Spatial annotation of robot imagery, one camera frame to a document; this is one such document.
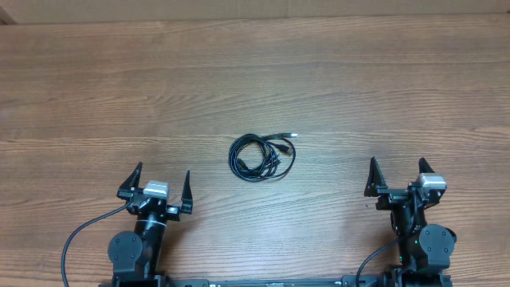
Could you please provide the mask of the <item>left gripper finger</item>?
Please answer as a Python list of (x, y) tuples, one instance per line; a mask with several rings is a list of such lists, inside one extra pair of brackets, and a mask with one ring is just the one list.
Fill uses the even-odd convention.
[(190, 170), (186, 172), (181, 196), (182, 205), (180, 211), (183, 214), (191, 214), (193, 210), (193, 195), (190, 188)]
[(132, 188), (139, 187), (139, 180), (143, 169), (143, 163), (139, 162), (134, 171), (120, 185), (120, 191), (130, 191)]

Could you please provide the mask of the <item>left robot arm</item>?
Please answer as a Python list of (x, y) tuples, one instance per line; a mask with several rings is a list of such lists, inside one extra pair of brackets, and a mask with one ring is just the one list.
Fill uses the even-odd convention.
[(168, 287), (175, 283), (165, 271), (159, 270), (159, 257), (169, 221), (178, 222), (181, 214), (191, 214), (193, 195), (190, 173), (186, 173), (181, 204), (168, 203), (169, 185), (151, 180), (139, 186), (143, 164), (138, 163), (117, 191), (126, 202), (125, 209), (136, 216), (134, 230), (116, 234), (108, 245), (113, 265), (112, 287)]

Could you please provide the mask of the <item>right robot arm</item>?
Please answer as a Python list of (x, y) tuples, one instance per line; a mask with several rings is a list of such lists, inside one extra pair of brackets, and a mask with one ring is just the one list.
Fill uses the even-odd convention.
[(377, 199), (377, 210), (388, 210), (396, 239), (369, 255), (359, 266), (355, 284), (365, 286), (368, 279), (362, 275), (367, 264), (381, 253), (397, 247), (399, 263), (388, 266), (371, 282), (377, 286), (451, 286), (450, 277), (443, 271), (450, 267), (457, 236), (450, 228), (429, 224), (426, 210), (438, 205), (447, 190), (444, 177), (433, 170), (425, 158), (418, 161), (418, 177), (402, 189), (386, 184), (376, 157), (370, 161), (370, 170), (364, 190), (366, 197)]

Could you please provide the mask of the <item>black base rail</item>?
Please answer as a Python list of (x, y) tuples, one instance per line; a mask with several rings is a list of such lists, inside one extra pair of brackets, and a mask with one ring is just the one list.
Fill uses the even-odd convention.
[(344, 275), (341, 278), (292, 280), (208, 281), (206, 279), (170, 279), (170, 282), (165, 284), (166, 287), (376, 287), (384, 285), (381, 275), (361, 276), (358, 282), (355, 275)]

